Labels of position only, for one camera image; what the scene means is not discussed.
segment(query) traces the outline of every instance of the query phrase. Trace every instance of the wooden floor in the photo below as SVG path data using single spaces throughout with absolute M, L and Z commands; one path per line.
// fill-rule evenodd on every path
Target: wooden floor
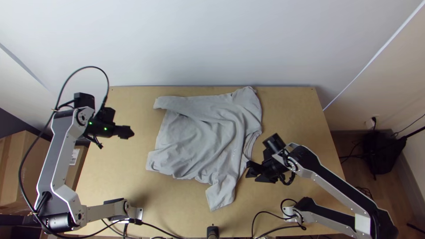
M 362 134 L 333 132 L 332 138 L 339 156 L 348 155 L 353 148 L 353 141 L 361 138 Z M 360 154 L 358 147 L 353 154 Z M 425 239 L 425 235 L 406 226 L 406 223 L 416 224 L 413 218 L 412 207 L 403 189 L 396 170 L 385 175 L 377 175 L 377 180 L 369 172 L 369 168 L 363 160 L 351 158 L 342 164 L 345 178 L 353 186 L 370 189 L 375 202 L 380 208 L 386 209 L 399 230 L 399 239 Z M 327 235 L 331 239 L 348 239 L 349 236 L 343 234 Z M 325 239 L 323 235 L 312 235 L 314 239 Z

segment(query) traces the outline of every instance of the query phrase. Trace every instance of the barcode label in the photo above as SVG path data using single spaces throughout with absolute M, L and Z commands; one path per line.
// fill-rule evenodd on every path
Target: barcode label
M 77 163 L 77 158 L 79 153 L 80 153 L 80 149 L 74 149 L 72 151 L 70 165 L 75 165 Z

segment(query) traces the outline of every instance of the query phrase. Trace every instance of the black cable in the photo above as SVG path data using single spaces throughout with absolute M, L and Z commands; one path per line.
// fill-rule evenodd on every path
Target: black cable
M 74 108 L 74 107 L 72 107 L 72 106 L 70 105 L 70 103 L 73 103 L 73 102 L 75 102 L 75 100 L 70 100 L 70 101 L 68 101 L 68 102 L 65 102 L 65 103 L 63 103 L 63 104 L 59 105 L 59 107 L 58 107 L 58 108 L 60 109 L 60 108 L 65 107 L 65 106 L 68 106 L 68 107 Z
M 101 219 L 101 221 L 103 222 L 103 224 L 105 224 L 106 226 L 108 226 L 108 224 L 105 222 L 105 220 L 103 220 L 103 219 Z M 126 232 L 126 234 L 124 235 L 123 233 L 121 233 L 121 232 L 119 232 L 119 231 L 117 231 L 117 230 L 115 230 L 114 228 L 112 228 L 112 227 L 109 227 L 109 229 L 111 229 L 113 232 L 115 232 L 116 234 L 118 234 L 119 236 L 122 236 L 123 238 L 127 238 L 127 239 L 140 239 L 140 237 L 139 238 L 134 238 L 134 237 L 130 237 L 130 236 L 128 236 L 127 235 L 127 232 Z
M 40 200 L 40 203 L 37 205 L 37 208 L 35 209 L 37 213 L 40 212 L 40 209 L 43 207 L 43 205 L 50 199 L 50 196 L 52 196 L 50 192 L 42 193 L 42 198 Z
M 67 237 L 67 236 L 63 236 L 63 235 L 59 235 L 59 234 L 57 234 L 57 233 L 55 233 L 55 232 L 53 232 L 53 231 L 51 231 L 44 223 L 43 223 L 43 221 L 40 219 L 40 217 L 38 216 L 38 212 L 36 211 L 36 209 L 32 206 L 32 204 L 31 204 L 31 202 L 29 201 L 29 199 L 28 199 L 28 196 L 27 196 L 27 194 L 25 193 L 25 189 L 23 188 L 23 183 L 22 183 L 22 176 L 21 176 L 21 174 L 22 174 L 22 168 L 23 168 L 23 165 L 24 165 L 24 163 L 25 163 L 25 160 L 27 159 L 27 157 L 28 157 L 28 154 L 30 153 L 30 151 L 32 150 L 32 148 L 34 147 L 34 145 L 37 143 L 37 141 L 41 138 L 41 136 L 44 134 L 44 131 L 46 131 L 46 129 L 47 129 L 47 127 L 49 126 L 49 123 L 50 123 L 50 121 L 52 120 L 52 118 L 53 118 L 53 115 L 55 114 L 55 112 L 57 112 L 61 107 L 64 107 L 64 105 L 62 104 L 60 107 L 58 106 L 59 105 L 59 101 L 61 100 L 61 96 L 62 96 L 62 93 L 63 93 L 63 90 L 64 90 L 64 88 L 65 88 L 65 86 L 66 86 L 66 84 L 68 83 L 68 81 L 72 78 L 72 76 L 73 75 L 75 75 L 77 72 L 79 72 L 79 71 L 81 71 L 81 70 L 83 70 L 83 69 L 87 69 L 87 68 L 95 68 L 95 69 L 98 69 L 98 70 L 100 70 L 101 72 L 103 72 L 103 74 L 106 76 L 106 81 L 107 81 L 107 83 L 108 83 L 108 89 L 109 89 L 109 79 L 108 79 L 108 76 L 106 75 L 106 73 L 102 70 L 102 69 L 100 69 L 99 67 L 97 67 L 97 66 L 85 66 L 85 67 L 81 67 L 80 69 L 78 69 L 78 70 L 76 70 L 76 71 L 74 71 L 67 79 L 66 79 L 66 81 L 65 81 L 65 83 L 63 84 L 63 86 L 62 86 L 62 88 L 61 88 L 61 91 L 60 91 L 60 93 L 59 93 L 59 96 L 58 96 L 58 100 L 56 101 L 56 105 L 55 105 L 55 107 L 54 107 L 54 109 L 53 109 L 53 112 L 52 112 L 52 114 L 50 115 L 50 117 L 49 117 L 49 119 L 48 119 L 48 121 L 47 121 L 47 123 L 46 123 L 46 125 L 44 125 L 44 127 L 43 127 L 43 129 L 40 131 L 40 133 L 39 133 L 39 135 L 35 138 L 35 140 L 34 140 L 34 142 L 32 142 L 32 144 L 30 145 L 30 147 L 28 148 L 28 150 L 25 152 L 25 154 L 24 154 L 24 156 L 23 156 L 23 158 L 22 158 L 22 161 L 21 161 L 21 164 L 19 165 L 19 169 L 18 169 L 18 182 L 19 182 L 19 188 L 20 188 L 20 190 L 21 190 L 21 193 L 22 193 L 22 196 L 23 196 L 23 198 L 24 198 L 24 200 L 25 200 L 25 202 L 27 203 L 27 205 L 28 205 L 28 207 L 30 208 L 30 210 L 31 210 L 31 212 L 32 212 L 32 214 L 34 215 L 34 217 L 38 220 L 38 222 L 40 223 L 40 225 L 41 225 L 41 227 L 42 227 L 42 229 L 44 230 L 44 231 L 47 231 L 47 232 L 49 232 L 50 234 L 53 234 L 54 236 L 57 236 L 57 237 L 59 237 L 59 238 L 65 238 L 65 239 L 83 239 L 83 238 L 88 238 L 88 237 L 90 237 L 90 236 L 94 236 L 94 235 L 96 235 L 96 234 L 98 234 L 98 233 L 100 233 L 101 231 L 103 231 L 103 230 L 105 230 L 106 228 L 108 228 L 108 227 L 105 227 L 105 228 L 103 228 L 102 230 L 100 230 L 100 231 L 98 231 L 98 232 L 96 232 L 96 233 L 94 233 L 94 234 L 91 234 L 91 235 L 89 235 L 89 236 L 83 236 L 83 237 Z M 106 103 L 106 100 L 107 100 L 107 98 L 108 98 L 108 89 L 107 89 L 107 91 L 106 91 L 106 94 L 105 94 L 105 97 L 104 97 L 104 100 L 103 100 L 103 102 L 102 102 L 102 105 L 104 105 L 105 103 Z
M 404 129 L 397 131 L 395 133 L 393 133 L 391 135 L 391 137 L 397 137 L 399 133 L 403 132 L 405 129 L 409 128 L 410 126 L 412 126 L 414 123 L 416 123 L 418 120 L 422 119 L 425 116 L 425 114 L 423 114 L 421 117 L 417 118 L 415 121 L 413 121 L 411 124 L 409 124 L 407 127 L 405 127 Z
M 291 177 L 289 177 L 287 182 L 285 182 L 285 175 L 283 173 L 279 174 L 279 179 L 284 185 L 289 186 L 295 179 L 295 172 L 291 171 Z
M 73 106 L 70 106 L 70 105 L 64 105 L 63 107 L 69 107 L 71 109 L 75 109 Z
M 288 217 L 290 217 L 290 218 L 294 218 L 294 217 L 295 217 L 295 215 L 288 215 L 288 214 L 286 214 L 286 213 L 283 211 L 283 204 L 284 204 L 286 201 L 292 201 L 292 202 L 294 202 L 295 204 L 297 204 L 298 202 L 297 202 L 297 201 L 295 201 L 294 199 L 286 198 L 286 199 L 284 199 L 284 200 L 280 203 L 280 210 L 282 211 L 282 213 L 283 213 L 285 216 L 288 216 Z
M 262 238 L 262 237 L 264 237 L 264 236 L 266 236 L 266 235 L 268 235 L 268 234 L 270 234 L 270 233 L 272 233 L 272 232 L 274 232 L 274 231 L 278 231 L 278 230 L 282 230 L 282 229 L 288 229 L 288 228 L 294 228 L 294 227 L 299 227 L 299 228 L 301 228 L 302 230 L 307 230 L 307 228 L 306 227 L 304 227 L 303 225 L 301 225 L 301 224 L 298 224 L 297 226 L 286 226 L 286 227 L 278 227 L 278 228 L 275 228 L 275 229 L 273 229 L 273 230 L 270 230 L 270 231 L 268 231 L 268 232 L 265 232 L 265 233 L 263 233 L 263 234 L 261 234 L 261 236 L 259 236 L 259 237 L 257 237 L 256 239 L 258 239 L 258 238 Z
M 345 157 L 345 156 L 340 157 L 340 158 L 346 158 L 345 160 L 343 160 L 343 161 L 341 162 L 341 164 L 343 164 L 345 161 L 347 161 L 349 158 L 351 158 L 351 155 L 353 154 L 354 149 L 355 149 L 355 148 L 356 148 L 359 144 L 361 144 L 361 142 L 362 142 L 362 141 L 360 141 L 360 142 L 358 142 L 357 144 L 355 144 L 355 145 L 354 145 L 354 147 L 351 149 L 350 154 L 349 154 L 347 157 Z
M 156 226 L 151 225 L 151 224 L 149 224 L 149 223 L 145 223 L 145 222 L 143 222 L 143 224 L 142 224 L 142 225 L 147 225 L 147 226 L 149 226 L 149 227 L 155 228 L 156 230 L 158 230 L 158 231 L 160 231 L 160 232 L 163 232 L 163 233 L 165 233 L 165 234 L 167 234 L 167 235 L 169 235 L 169 236 L 171 236 L 171 237 L 177 238 L 177 239 L 185 239 L 185 238 L 183 238 L 183 237 L 173 235 L 173 234 L 171 234 L 171 233 L 169 233 L 169 232 L 167 232 L 167 231 L 164 231 L 163 229 L 160 229 L 159 227 L 156 227 Z
M 124 225 L 124 230 L 123 230 L 123 239 L 125 239 L 125 238 L 126 238 L 126 236 L 127 236 L 127 228 L 128 228 L 128 223 L 126 223 L 126 224 Z
M 252 220 L 252 225 L 251 225 L 251 238 L 254 238 L 254 223 L 255 223 L 255 219 L 256 219 L 256 218 L 257 218 L 257 216 L 258 216 L 258 215 L 260 215 L 261 213 L 267 213 L 267 214 L 269 214 L 269 215 L 272 215 L 272 216 L 277 217 L 277 218 L 282 219 L 282 220 L 288 220 L 288 219 L 294 218 L 294 216 L 291 216 L 291 217 L 285 218 L 285 217 L 280 217 L 280 216 L 278 216 L 278 215 L 276 215 L 276 214 L 273 214 L 273 213 L 271 213 L 271 212 L 267 212 L 267 211 L 260 211 L 260 212 L 258 212 L 258 213 L 254 216 L 254 219 Z

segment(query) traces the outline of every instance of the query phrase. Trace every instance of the power cord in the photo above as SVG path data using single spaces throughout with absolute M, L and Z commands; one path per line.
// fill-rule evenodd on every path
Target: power cord
M 103 220 L 103 219 L 101 219 L 101 221 L 103 222 L 103 224 L 105 224 L 106 226 L 108 226 L 109 224 L 107 224 L 106 222 L 105 222 L 105 220 Z M 134 238 L 134 237 L 130 237 L 130 236 L 128 236 L 127 235 L 127 227 L 128 227 L 128 223 L 126 223 L 125 225 L 124 225 L 124 231 L 123 231 L 123 233 L 120 233 L 119 231 L 117 231 L 117 230 L 115 230 L 114 228 L 112 228 L 112 227 L 109 227 L 109 229 L 111 229 L 113 232 L 115 232 L 116 234 L 118 234 L 119 236 L 122 236 L 124 239 L 125 238 L 127 238 L 127 239 L 140 239 L 140 237 L 139 238 Z
M 93 233 L 93 234 L 91 234 L 91 235 L 87 235 L 87 236 L 82 236 L 82 237 L 67 237 L 67 236 L 63 236 L 63 235 L 59 235 L 59 234 L 57 234 L 57 233 L 55 233 L 54 231 L 51 231 L 47 226 L 46 226 L 46 224 L 43 222 L 43 220 L 41 220 L 41 218 L 38 216 L 38 212 L 39 212 L 39 210 L 42 208 L 42 206 L 45 204 L 45 202 L 47 201 L 46 199 L 42 199 L 43 201 L 40 201 L 40 205 L 37 207 L 37 210 L 32 206 L 32 204 L 31 204 L 31 202 L 29 201 L 29 199 L 28 199 L 28 196 L 27 196 L 27 194 L 25 193 L 25 189 L 23 188 L 23 183 L 22 183 L 22 176 L 21 176 L 21 174 L 22 174 L 22 168 L 23 168 L 23 165 L 24 165 L 24 163 L 25 163 L 25 160 L 27 159 L 27 157 L 28 157 L 28 154 L 30 153 L 30 151 L 32 150 L 32 148 L 34 147 L 34 145 L 37 143 L 37 141 L 41 138 L 41 136 L 44 134 L 44 132 L 46 131 L 46 129 L 47 129 L 47 127 L 49 126 L 49 124 L 50 124 L 50 121 L 52 120 L 52 118 L 53 118 L 53 116 L 54 116 L 54 114 L 57 112 L 57 111 L 59 111 L 62 107 L 65 107 L 65 106 L 67 106 L 68 104 L 70 104 L 70 103 L 72 103 L 73 102 L 73 100 L 71 100 L 71 101 L 68 101 L 68 102 L 66 102 L 66 103 L 64 103 L 64 104 L 61 104 L 60 106 L 59 106 L 59 101 L 61 100 L 61 96 L 62 96 L 62 93 L 63 93 L 63 90 L 64 90 L 64 88 L 65 88 L 65 86 L 66 86 L 66 84 L 68 83 L 68 81 L 72 78 L 72 76 L 74 76 L 76 73 L 78 73 L 79 71 L 81 71 L 81 70 L 83 70 L 83 69 L 87 69 L 87 68 L 95 68 L 95 69 L 98 69 L 98 70 L 100 70 L 105 76 L 106 76 L 106 82 L 107 82 L 107 85 L 108 85 L 108 87 L 107 87 L 107 90 L 106 90 L 106 94 L 105 94 L 105 97 L 104 97 L 104 99 L 103 99 L 103 101 L 102 101 L 102 105 L 104 105 L 105 103 L 106 103 L 106 100 L 107 100 L 107 98 L 108 98 L 108 89 L 109 89 L 109 79 L 108 79 L 108 76 L 106 75 L 106 73 L 101 69 L 101 68 L 99 68 L 99 67 L 97 67 L 97 66 L 85 66 L 85 67 L 81 67 L 81 68 L 79 68 L 79 69 L 77 69 L 76 71 L 74 71 L 67 79 L 66 79 L 66 81 L 65 81 L 65 83 L 63 84 L 63 86 L 62 86 L 62 88 L 61 88 L 61 91 L 60 91 L 60 93 L 59 93 L 59 96 L 58 96 L 58 100 L 56 101 L 56 105 L 55 105 L 55 107 L 54 107 L 54 109 L 53 109 L 53 112 L 52 112 L 52 114 L 50 115 L 50 117 L 49 117 L 49 119 L 48 119 L 48 121 L 47 121 L 47 123 L 46 123 L 46 125 L 44 125 L 44 127 L 42 128 L 42 130 L 40 131 L 40 133 L 39 133 L 39 135 L 35 138 L 35 140 L 34 140 L 34 142 L 30 145 L 30 147 L 28 148 L 28 150 L 25 152 L 25 154 L 24 154 L 24 156 L 23 156 L 23 158 L 22 158 L 22 161 L 21 161 L 21 164 L 19 165 L 19 169 L 18 169 L 18 182 L 19 182 L 19 188 L 20 188 L 20 190 L 21 190 L 21 193 L 22 193 L 22 196 L 23 196 L 23 198 L 24 198 L 24 200 L 25 200 L 25 202 L 27 203 L 27 205 L 28 205 L 28 207 L 30 208 L 30 210 L 31 210 L 31 213 L 34 215 L 34 217 L 37 219 L 37 221 L 40 223 L 40 225 L 41 225 L 41 227 L 42 227 L 42 229 L 44 230 L 44 231 L 46 231 L 46 232 L 48 232 L 48 233 L 50 233 L 50 234 L 53 234 L 54 236 L 56 236 L 56 237 L 59 237 L 59 238 L 64 238 L 64 239 L 84 239 L 84 238 L 88 238 L 88 237 L 91 237 L 91 236 L 94 236 L 94 235 L 96 235 L 96 234 L 98 234 L 98 233 L 100 233 L 100 232 L 102 232 L 103 230 L 105 230 L 105 229 L 107 229 L 107 228 L 109 228 L 109 227 L 111 227 L 112 225 L 114 225 L 115 223 L 118 223 L 118 222 L 120 222 L 120 221 L 117 221 L 117 222 L 114 222 L 114 223 L 112 223 L 112 224 L 110 224 L 110 225 L 108 225 L 107 227 L 105 227 L 105 228 L 103 228 L 103 229 L 101 229 L 101 230 L 99 230 L 99 231 L 97 231 L 97 232 L 95 232 L 95 233 Z
M 375 128 L 376 128 L 376 117 L 372 117 L 372 120 L 375 122 L 375 124 L 373 125 L 373 129 L 372 129 L 372 132 L 374 132 L 374 131 L 375 131 Z M 350 154 L 349 154 L 348 156 L 342 156 L 342 157 L 339 157 L 339 158 L 345 158 L 345 160 L 343 160 L 343 161 L 341 162 L 341 164 L 345 163 L 348 159 L 350 159 L 350 158 L 352 157 L 352 154 L 353 154 L 354 149 L 355 149 L 358 145 L 360 145 L 362 142 L 363 142 L 363 140 L 360 140 L 358 143 L 356 143 L 356 144 L 354 145 L 354 147 L 351 149 L 351 152 L 350 152 Z
M 301 225 L 301 224 L 299 224 L 298 223 L 298 225 L 297 226 L 286 226 L 286 227 L 278 227 L 278 228 L 275 228 L 275 229 L 273 229 L 273 230 L 270 230 L 270 231 L 268 231 L 268 232 L 265 232 L 265 233 L 263 233 L 263 234 L 261 234 L 261 236 L 259 236 L 259 237 L 257 237 L 257 238 L 254 238 L 254 222 L 255 222 L 255 219 L 257 218 L 257 216 L 258 215 L 260 215 L 261 213 L 266 213 L 266 214 L 269 214 L 269 215 L 272 215 L 272 216 L 274 216 L 274 217 L 277 217 L 277 218 L 279 218 L 279 219 L 282 219 L 282 220 L 288 220 L 288 219 L 291 219 L 291 218 L 294 218 L 294 217 L 296 217 L 296 215 L 287 215 L 284 211 L 283 211 L 283 209 L 282 209 L 282 205 L 283 205 L 283 203 L 284 202 L 286 202 L 286 201 L 293 201 L 293 202 L 295 202 L 295 204 L 297 203 L 297 201 L 295 201 L 295 200 L 293 200 L 293 199 L 290 199 L 290 198 L 287 198 L 287 199 L 285 199 L 285 200 L 283 200 L 281 203 L 280 203 L 280 210 L 283 212 L 283 214 L 285 214 L 286 216 L 288 216 L 287 218 L 285 218 L 285 217 L 280 217 L 280 216 L 278 216 L 278 215 L 276 215 L 276 214 L 273 214 L 273 213 L 271 213 L 271 212 L 267 212 L 267 211 L 260 211 L 260 212 L 258 212 L 255 216 L 254 216 L 254 219 L 252 220 L 252 225 L 251 225 L 251 239 L 258 239 L 258 238 L 261 238 L 261 237 L 264 237 L 264 236 L 266 236 L 266 235 L 268 235 L 268 234 L 270 234 L 270 233 L 272 233 L 272 232 L 274 232 L 274 231 L 278 231 L 278 230 L 282 230 L 282 229 L 288 229 L 288 228 L 294 228 L 294 227 L 299 227 L 299 228 L 301 228 L 302 230 L 307 230 L 307 228 L 305 227 L 305 226 L 303 226 L 303 225 Z
M 405 129 L 409 128 L 410 126 L 412 126 L 414 123 L 416 123 L 418 120 L 422 119 L 425 116 L 425 114 L 423 114 L 421 117 L 417 118 L 415 121 L 413 121 L 411 124 L 409 124 L 407 127 L 405 127 L 404 129 L 397 131 L 395 133 L 393 133 L 391 135 L 391 137 L 397 137 L 399 133 L 403 132 Z

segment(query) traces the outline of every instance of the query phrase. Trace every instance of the cardboard box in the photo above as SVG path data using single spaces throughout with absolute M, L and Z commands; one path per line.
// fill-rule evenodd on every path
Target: cardboard box
M 18 169 L 24 154 L 35 138 L 36 135 L 22 131 L 0 139 L 0 214 L 26 216 L 30 212 L 19 189 Z M 22 168 L 25 193 L 33 204 L 37 198 L 36 186 L 49 146 L 49 141 L 39 139 Z M 77 187 L 88 148 L 76 146 L 74 150 L 78 153 L 70 158 L 74 165 L 70 165 L 65 180 L 65 184 L 73 190 Z
M 70 167 L 65 178 L 65 184 L 75 191 L 77 189 L 78 180 L 80 179 L 81 170 L 83 169 L 85 157 L 89 148 L 85 146 L 75 146 L 73 156 L 71 158 Z

